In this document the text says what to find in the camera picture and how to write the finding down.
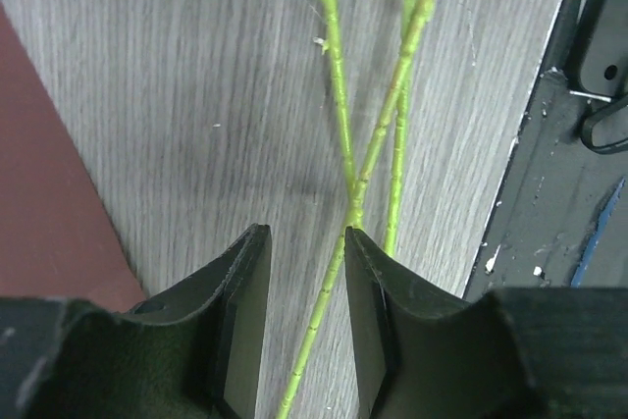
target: black object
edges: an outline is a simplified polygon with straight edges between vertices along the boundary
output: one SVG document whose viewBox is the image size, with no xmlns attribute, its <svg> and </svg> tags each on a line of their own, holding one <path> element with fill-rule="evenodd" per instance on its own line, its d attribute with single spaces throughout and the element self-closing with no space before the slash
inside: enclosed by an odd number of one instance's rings
<svg viewBox="0 0 628 419">
<path fill-rule="evenodd" d="M 595 113 L 587 116 L 582 124 L 580 138 L 582 143 L 598 154 L 617 154 L 628 150 L 628 136 L 622 139 L 613 140 L 606 144 L 595 144 L 594 131 L 604 120 L 612 119 L 624 108 L 628 107 L 628 95 L 620 98 L 609 105 L 601 107 Z"/>
<path fill-rule="evenodd" d="M 584 120 L 582 142 L 599 154 L 628 149 L 628 137 L 606 144 L 594 143 L 594 131 L 604 120 L 628 106 L 624 96 L 628 79 L 628 2 L 587 0 L 572 48 L 571 86 L 580 91 L 611 98 Z"/>
<path fill-rule="evenodd" d="M 586 69 L 577 61 L 579 51 L 570 51 L 583 40 L 578 36 L 581 2 L 562 0 L 558 10 L 518 144 L 465 289 L 466 300 L 475 301 L 491 288 L 568 286 L 600 212 L 628 175 L 628 153 L 601 155 L 581 141 L 583 120 L 597 120 L 596 112 L 608 106 L 570 93 L 578 84 L 574 71 Z M 591 47 L 582 51 L 594 54 Z M 626 135 L 628 114 L 622 115 L 614 113 L 609 119 L 614 131 Z M 583 287 L 628 287 L 624 198 L 601 236 L 603 250 L 596 250 L 590 261 Z"/>
<path fill-rule="evenodd" d="M 468 304 L 346 230 L 363 419 L 626 417 L 628 289 L 502 288 Z"/>
<path fill-rule="evenodd" d="M 0 298 L 0 417 L 254 417 L 270 261 L 270 229 L 252 226 L 126 314 Z"/>
</svg>

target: red surface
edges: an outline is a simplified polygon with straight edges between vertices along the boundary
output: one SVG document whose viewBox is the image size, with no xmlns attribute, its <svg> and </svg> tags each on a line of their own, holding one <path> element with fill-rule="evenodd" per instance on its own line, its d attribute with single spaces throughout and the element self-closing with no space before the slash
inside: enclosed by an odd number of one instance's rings
<svg viewBox="0 0 628 419">
<path fill-rule="evenodd" d="M 0 6 L 0 296 L 145 299 L 70 136 Z"/>
</svg>

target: white debris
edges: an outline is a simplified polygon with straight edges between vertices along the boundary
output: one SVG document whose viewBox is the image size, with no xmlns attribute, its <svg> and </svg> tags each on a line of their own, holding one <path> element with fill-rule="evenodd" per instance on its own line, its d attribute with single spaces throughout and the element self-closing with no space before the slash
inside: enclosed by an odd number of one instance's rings
<svg viewBox="0 0 628 419">
<path fill-rule="evenodd" d="M 16 328 L 5 329 L 4 332 L 2 333 L 2 336 L 0 336 L 0 345 L 4 345 L 7 342 L 7 340 L 9 340 L 9 338 L 15 335 L 15 333 L 16 333 Z"/>
<path fill-rule="evenodd" d="M 501 249 L 501 244 L 497 246 L 497 249 L 495 250 L 495 254 L 493 254 L 493 257 L 487 260 L 487 263 L 484 266 L 484 269 L 487 275 L 490 275 L 493 272 L 493 268 L 495 266 L 495 263 L 497 262 L 497 256 L 499 255 L 500 249 Z"/>
<path fill-rule="evenodd" d="M 510 141 L 510 149 L 508 149 L 508 156 L 512 155 L 512 151 L 514 150 L 517 144 L 519 144 L 519 136 L 513 137 L 512 141 Z"/>
</svg>

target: green plant stem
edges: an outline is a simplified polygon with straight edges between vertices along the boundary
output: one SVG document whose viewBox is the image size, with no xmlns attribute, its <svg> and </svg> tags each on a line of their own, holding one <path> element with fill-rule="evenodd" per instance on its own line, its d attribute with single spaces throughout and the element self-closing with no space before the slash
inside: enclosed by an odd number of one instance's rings
<svg viewBox="0 0 628 419">
<path fill-rule="evenodd" d="M 340 41 L 338 0 L 321 0 L 321 3 L 325 8 L 325 21 L 327 22 L 327 40 L 323 46 L 323 51 L 327 51 L 330 57 L 330 75 L 332 77 L 334 97 L 336 98 L 340 151 L 342 153 L 346 193 L 350 198 L 355 181 L 355 162 L 353 160 L 349 109 L 346 103 L 346 83 L 344 80 L 344 60 L 342 58 L 342 44 Z"/>
<path fill-rule="evenodd" d="M 299 349 L 294 368 L 288 379 L 288 386 L 280 404 L 280 408 L 276 416 L 277 419 L 288 418 L 292 402 L 298 390 L 299 383 L 303 376 L 303 371 L 305 370 L 305 365 L 307 364 L 307 360 L 312 349 L 312 344 L 316 339 L 323 316 L 325 315 L 325 311 L 329 304 L 332 289 L 334 288 L 344 253 L 344 230 L 347 226 L 355 226 L 358 228 L 362 226 L 362 204 L 364 202 L 366 188 L 382 150 L 382 146 L 386 138 L 387 127 L 391 123 L 394 106 L 399 98 L 403 82 L 409 73 L 412 57 L 416 52 L 425 24 L 432 17 L 435 4 L 436 0 L 419 0 L 412 12 L 410 23 L 408 25 L 408 32 L 403 38 L 401 45 L 401 54 L 399 55 L 392 74 L 391 86 L 389 87 L 386 95 L 386 100 L 378 118 L 378 123 L 373 130 L 373 135 L 371 136 L 371 140 L 367 146 L 364 164 L 357 180 L 355 181 L 349 209 L 344 216 L 342 231 L 336 241 L 336 245 L 334 246 L 332 260 L 327 267 L 321 289 L 314 303 L 314 309 L 310 317 L 310 322 L 301 342 L 301 347 Z"/>
<path fill-rule="evenodd" d="M 410 16 L 417 0 L 403 0 L 403 16 L 401 19 L 401 40 L 405 36 Z M 394 150 L 392 152 L 391 190 L 389 192 L 389 216 L 384 238 L 384 250 L 390 257 L 394 257 L 396 234 L 399 227 L 399 213 L 401 212 L 401 193 L 403 190 L 403 161 L 405 160 L 405 141 L 407 137 L 407 116 L 409 109 L 409 90 L 412 83 L 411 74 L 408 74 L 405 84 L 401 88 L 396 105 L 396 124 L 394 127 Z"/>
</svg>

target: gray wooden surface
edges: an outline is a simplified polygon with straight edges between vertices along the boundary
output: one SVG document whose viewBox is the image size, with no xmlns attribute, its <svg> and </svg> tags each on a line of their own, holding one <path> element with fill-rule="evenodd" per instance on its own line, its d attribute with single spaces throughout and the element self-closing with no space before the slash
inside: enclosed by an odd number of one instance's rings
<svg viewBox="0 0 628 419">
<path fill-rule="evenodd" d="M 420 50 L 398 259 L 461 293 L 559 0 L 440 0 Z M 253 222 L 274 233 L 258 416 L 270 417 L 345 205 L 317 0 L 2 0 L 149 292 Z M 340 0 L 364 149 L 400 0 Z M 358 152 L 358 163 L 362 152 Z M 370 187 L 381 239 L 390 156 Z M 353 417 L 343 280 L 292 417 Z"/>
</svg>

